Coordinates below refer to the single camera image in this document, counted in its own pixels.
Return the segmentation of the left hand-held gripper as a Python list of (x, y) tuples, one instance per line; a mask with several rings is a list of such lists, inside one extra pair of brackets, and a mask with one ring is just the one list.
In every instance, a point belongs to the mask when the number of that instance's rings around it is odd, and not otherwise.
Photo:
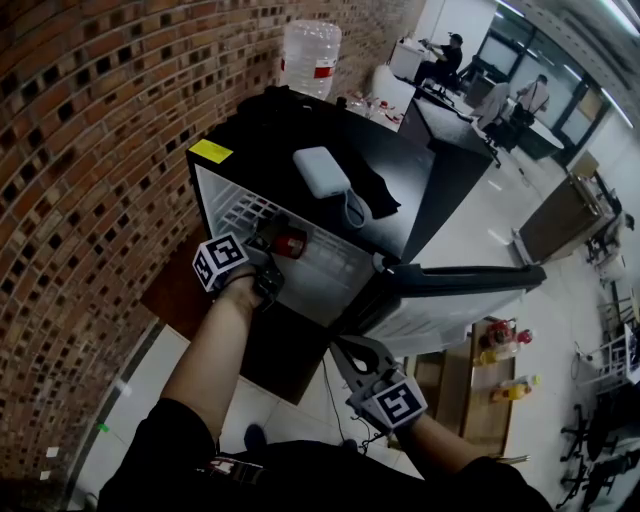
[(254, 278), (253, 291), (261, 299), (258, 310), (269, 308), (276, 301), (285, 279), (272, 255), (263, 250), (270, 249), (289, 222), (285, 214), (260, 218), (252, 237), (253, 247), (242, 243), (233, 232), (200, 243), (192, 267), (203, 289), (217, 298), (237, 268), (250, 266), (252, 271), (247, 275)]

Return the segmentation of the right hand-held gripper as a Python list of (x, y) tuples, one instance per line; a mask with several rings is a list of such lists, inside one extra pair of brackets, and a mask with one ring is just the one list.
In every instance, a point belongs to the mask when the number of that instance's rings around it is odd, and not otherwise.
[[(347, 335), (331, 342), (329, 348), (352, 392), (346, 404), (380, 433), (407, 427), (427, 410), (416, 380), (394, 367), (396, 360), (381, 342)], [(376, 375), (363, 385), (362, 375), (372, 374)]]

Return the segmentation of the red drink can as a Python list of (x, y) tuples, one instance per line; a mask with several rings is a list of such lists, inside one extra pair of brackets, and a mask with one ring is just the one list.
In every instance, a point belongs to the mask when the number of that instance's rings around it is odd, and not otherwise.
[(301, 230), (289, 230), (278, 234), (272, 244), (271, 252), (293, 260), (299, 259), (307, 245), (307, 234)]

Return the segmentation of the black mini fridge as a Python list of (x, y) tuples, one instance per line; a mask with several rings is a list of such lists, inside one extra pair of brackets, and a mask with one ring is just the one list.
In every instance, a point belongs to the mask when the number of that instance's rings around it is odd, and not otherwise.
[(247, 137), (233, 115), (186, 153), (207, 241), (233, 232), (252, 246), (260, 218), (285, 214), (290, 222), (283, 232), (304, 231), (307, 245), (297, 260), (263, 250), (285, 279), (274, 303), (325, 331), (377, 340), (395, 356), (442, 351), (459, 343), (469, 324), (537, 288), (546, 275), (538, 266), (474, 258), (404, 261), (431, 155), (377, 126), (382, 130), (363, 154), (401, 203), (379, 220), (352, 193), (314, 198), (291, 154)]

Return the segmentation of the dark cola bottle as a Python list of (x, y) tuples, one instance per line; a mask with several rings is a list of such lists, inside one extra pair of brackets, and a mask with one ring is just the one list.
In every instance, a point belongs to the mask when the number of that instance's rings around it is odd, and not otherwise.
[(515, 321), (499, 320), (491, 323), (480, 337), (480, 346), (483, 349), (503, 348), (512, 341)]

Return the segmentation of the person's right forearm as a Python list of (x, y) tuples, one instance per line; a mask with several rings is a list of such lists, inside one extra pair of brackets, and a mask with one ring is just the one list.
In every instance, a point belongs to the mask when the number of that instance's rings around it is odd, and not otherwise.
[(454, 434), (427, 414), (397, 428), (395, 436), (423, 477), (432, 473), (456, 474), (471, 462), (485, 456), (480, 448)]

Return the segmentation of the person's left forearm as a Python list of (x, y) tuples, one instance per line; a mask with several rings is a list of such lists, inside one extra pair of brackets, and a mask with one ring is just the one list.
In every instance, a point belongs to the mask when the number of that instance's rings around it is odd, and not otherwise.
[(161, 392), (163, 399), (196, 413), (215, 440), (237, 386), (254, 310), (262, 302), (253, 290), (256, 277), (252, 266), (229, 275)]

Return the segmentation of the white power bank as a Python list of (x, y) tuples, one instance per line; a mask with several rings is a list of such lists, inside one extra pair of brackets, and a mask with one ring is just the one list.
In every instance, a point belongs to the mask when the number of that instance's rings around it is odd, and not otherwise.
[(293, 162), (316, 199), (346, 193), (351, 183), (326, 147), (311, 147), (294, 152)]

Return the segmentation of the dark wooden side table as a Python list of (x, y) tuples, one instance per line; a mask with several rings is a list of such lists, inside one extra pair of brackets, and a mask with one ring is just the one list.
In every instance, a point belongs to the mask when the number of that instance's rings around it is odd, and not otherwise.
[[(147, 309), (188, 340), (195, 336), (212, 303), (191, 267), (205, 239), (205, 228), (196, 227), (142, 295)], [(297, 405), (327, 348), (317, 324), (276, 302), (254, 317), (240, 374)]]

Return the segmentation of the person's black shirt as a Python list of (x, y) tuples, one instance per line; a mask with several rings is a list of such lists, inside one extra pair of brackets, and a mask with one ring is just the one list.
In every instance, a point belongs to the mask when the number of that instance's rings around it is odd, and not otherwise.
[(554, 512), (513, 467), (482, 457), (425, 480), (337, 445), (218, 451), (201, 418), (160, 400), (99, 493), (98, 512)]

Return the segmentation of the person's left dark shoe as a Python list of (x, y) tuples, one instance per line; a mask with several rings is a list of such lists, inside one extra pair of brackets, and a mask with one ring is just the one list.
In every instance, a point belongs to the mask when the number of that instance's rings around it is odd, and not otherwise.
[(244, 445), (247, 451), (260, 450), (268, 444), (264, 429), (259, 425), (250, 424), (244, 434)]

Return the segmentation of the wooden trolley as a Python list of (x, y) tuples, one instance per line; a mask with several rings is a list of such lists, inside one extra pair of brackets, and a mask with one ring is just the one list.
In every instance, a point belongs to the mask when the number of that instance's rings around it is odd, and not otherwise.
[(493, 402), (491, 391), (516, 376), (513, 359), (478, 366), (481, 337), (495, 317), (486, 317), (466, 331), (463, 343), (443, 352), (421, 354), (414, 376), (427, 404), (427, 413), (448, 430), (485, 454), (502, 457), (506, 450), (512, 406)]

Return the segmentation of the cluster of clear bottles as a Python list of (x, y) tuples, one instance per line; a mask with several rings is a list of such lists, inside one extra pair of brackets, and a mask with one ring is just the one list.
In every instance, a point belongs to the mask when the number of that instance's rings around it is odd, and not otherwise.
[(398, 113), (394, 106), (379, 97), (364, 95), (360, 92), (350, 92), (346, 99), (347, 109), (378, 124), (391, 123), (400, 125), (403, 114)]

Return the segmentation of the clear water jug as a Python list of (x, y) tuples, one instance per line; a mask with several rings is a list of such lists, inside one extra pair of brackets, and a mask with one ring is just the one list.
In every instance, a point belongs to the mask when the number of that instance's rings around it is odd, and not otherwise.
[(339, 58), (341, 29), (317, 20), (294, 20), (284, 30), (280, 86), (326, 100)]

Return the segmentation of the black square cabinet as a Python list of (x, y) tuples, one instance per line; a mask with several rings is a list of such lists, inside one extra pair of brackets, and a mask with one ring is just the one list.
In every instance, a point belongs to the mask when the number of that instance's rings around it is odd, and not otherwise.
[(424, 196), (403, 255), (409, 262), (446, 223), (493, 157), (468, 120), (423, 99), (412, 100), (399, 134), (431, 155)]

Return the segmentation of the white plastic sack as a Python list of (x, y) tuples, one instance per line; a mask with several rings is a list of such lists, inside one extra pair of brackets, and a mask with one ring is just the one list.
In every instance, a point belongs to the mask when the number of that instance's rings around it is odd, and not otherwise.
[(398, 78), (391, 72), (388, 65), (375, 68), (371, 79), (371, 96), (380, 101), (386, 101), (389, 108), (398, 112), (405, 112), (414, 97), (416, 88)]

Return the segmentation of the white desk unit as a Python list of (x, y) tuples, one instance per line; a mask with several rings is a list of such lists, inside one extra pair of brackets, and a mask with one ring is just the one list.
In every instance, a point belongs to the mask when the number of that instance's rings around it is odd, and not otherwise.
[(420, 64), (429, 59), (427, 49), (410, 38), (401, 38), (395, 44), (389, 68), (399, 79), (413, 81)]

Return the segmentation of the black office chair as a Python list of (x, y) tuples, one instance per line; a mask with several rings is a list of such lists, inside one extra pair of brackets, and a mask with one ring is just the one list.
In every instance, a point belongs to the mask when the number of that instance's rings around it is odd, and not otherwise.
[(588, 263), (594, 263), (599, 256), (609, 256), (620, 248), (618, 228), (613, 224), (603, 227), (586, 242)]
[(624, 448), (624, 441), (640, 441), (640, 395), (605, 394), (587, 414), (580, 404), (573, 407), (575, 422), (560, 430), (571, 439), (559, 461), (572, 463), (574, 472), (566, 472), (560, 485), (568, 489), (561, 509), (580, 496), (579, 512), (591, 512), (602, 491), (610, 492), (620, 476), (640, 467), (640, 448)]
[(503, 149), (510, 153), (519, 140), (525, 126), (517, 119), (504, 119), (498, 116), (482, 129), (484, 132), (484, 145), (492, 155), (496, 167), (501, 167), (498, 150)]
[(436, 94), (446, 97), (448, 92), (453, 94), (461, 94), (465, 92), (465, 80), (471, 72), (472, 65), (469, 64), (460, 72), (453, 72), (446, 76), (438, 77), (435, 82), (437, 84)]

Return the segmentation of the brown cabinet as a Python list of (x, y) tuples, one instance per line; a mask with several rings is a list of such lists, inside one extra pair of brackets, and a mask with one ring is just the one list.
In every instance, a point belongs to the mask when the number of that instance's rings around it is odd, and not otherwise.
[(606, 199), (586, 178), (570, 174), (513, 231), (521, 259), (539, 265), (570, 256), (614, 218)]

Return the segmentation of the grey draped coat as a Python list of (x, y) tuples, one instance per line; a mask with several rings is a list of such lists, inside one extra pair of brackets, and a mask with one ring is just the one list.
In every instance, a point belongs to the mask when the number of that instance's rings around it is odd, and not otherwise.
[(496, 84), (483, 98), (480, 105), (475, 107), (471, 116), (476, 118), (477, 127), (484, 131), (490, 124), (495, 123), (508, 104), (510, 84), (502, 82)]

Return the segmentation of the dark oval table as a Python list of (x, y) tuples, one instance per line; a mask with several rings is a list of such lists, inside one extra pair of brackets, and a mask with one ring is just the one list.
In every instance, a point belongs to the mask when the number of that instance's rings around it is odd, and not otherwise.
[(534, 161), (551, 157), (564, 149), (563, 142), (539, 120), (522, 132), (517, 146)]

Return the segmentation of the brown cardboard box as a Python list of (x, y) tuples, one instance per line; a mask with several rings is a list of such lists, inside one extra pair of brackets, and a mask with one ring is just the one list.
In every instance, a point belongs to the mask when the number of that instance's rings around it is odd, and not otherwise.
[(597, 159), (589, 151), (585, 151), (576, 161), (571, 172), (576, 176), (591, 179), (594, 177), (598, 167), (599, 162)]

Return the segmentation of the ceiling tube light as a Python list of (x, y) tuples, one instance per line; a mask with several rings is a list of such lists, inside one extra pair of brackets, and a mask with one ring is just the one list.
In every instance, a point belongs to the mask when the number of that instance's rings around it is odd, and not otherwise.
[(629, 116), (625, 113), (625, 111), (620, 107), (620, 105), (616, 102), (613, 96), (604, 88), (601, 87), (601, 92), (604, 97), (609, 101), (609, 103), (614, 107), (615, 111), (618, 115), (623, 119), (623, 121), (631, 128), (634, 129), (634, 124), (629, 118)]

